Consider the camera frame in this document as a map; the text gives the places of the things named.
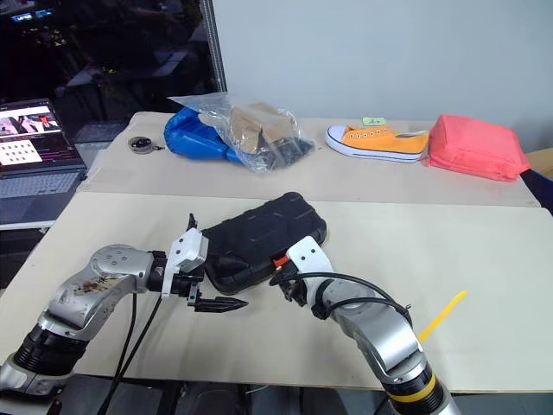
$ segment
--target laptop keyboard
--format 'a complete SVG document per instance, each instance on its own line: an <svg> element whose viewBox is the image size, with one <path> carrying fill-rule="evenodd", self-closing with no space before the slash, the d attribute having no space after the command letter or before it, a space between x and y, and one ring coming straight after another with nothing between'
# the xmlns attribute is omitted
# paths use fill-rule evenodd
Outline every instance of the laptop keyboard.
<svg viewBox="0 0 553 415"><path fill-rule="evenodd" d="M0 199L66 193L79 172L57 175L13 177L0 180Z"/></svg>

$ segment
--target yellow cable tie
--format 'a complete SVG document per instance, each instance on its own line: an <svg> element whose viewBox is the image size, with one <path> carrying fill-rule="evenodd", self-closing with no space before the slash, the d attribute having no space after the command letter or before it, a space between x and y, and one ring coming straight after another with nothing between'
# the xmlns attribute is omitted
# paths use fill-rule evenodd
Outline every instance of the yellow cable tie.
<svg viewBox="0 0 553 415"><path fill-rule="evenodd" d="M418 341L423 342L424 339L426 339L430 333L434 331L434 329L440 324L444 318L446 318L449 314L449 312L454 308L455 305L457 305L460 300L466 296L467 291L461 291L459 294L457 294L453 299L449 302L449 304L446 306L445 309L442 310L442 312L434 319L434 321L426 328L424 331L418 335Z"/></svg>

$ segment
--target laptop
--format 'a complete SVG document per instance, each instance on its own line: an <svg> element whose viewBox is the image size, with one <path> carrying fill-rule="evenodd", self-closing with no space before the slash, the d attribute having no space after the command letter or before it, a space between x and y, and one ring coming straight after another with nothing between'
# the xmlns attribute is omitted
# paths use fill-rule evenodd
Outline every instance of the laptop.
<svg viewBox="0 0 553 415"><path fill-rule="evenodd" d="M0 105L0 225L56 220L85 177L49 99Z"/></svg>

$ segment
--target laptop screen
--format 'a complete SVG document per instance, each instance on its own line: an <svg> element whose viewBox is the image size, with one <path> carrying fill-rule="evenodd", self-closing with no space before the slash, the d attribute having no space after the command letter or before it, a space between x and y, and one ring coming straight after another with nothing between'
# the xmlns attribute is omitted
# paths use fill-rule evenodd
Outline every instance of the laptop screen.
<svg viewBox="0 0 553 415"><path fill-rule="evenodd" d="M0 106L0 166L25 172L83 164L49 100Z"/></svg>

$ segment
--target orange sneaker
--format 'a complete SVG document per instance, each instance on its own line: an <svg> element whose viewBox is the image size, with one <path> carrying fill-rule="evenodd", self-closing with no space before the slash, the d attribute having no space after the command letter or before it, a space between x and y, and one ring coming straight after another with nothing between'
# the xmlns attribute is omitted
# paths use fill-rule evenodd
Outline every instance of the orange sneaker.
<svg viewBox="0 0 553 415"><path fill-rule="evenodd" d="M423 155L429 133L397 133L389 125L361 128L331 125L326 141L332 149L346 156L412 163Z"/></svg>

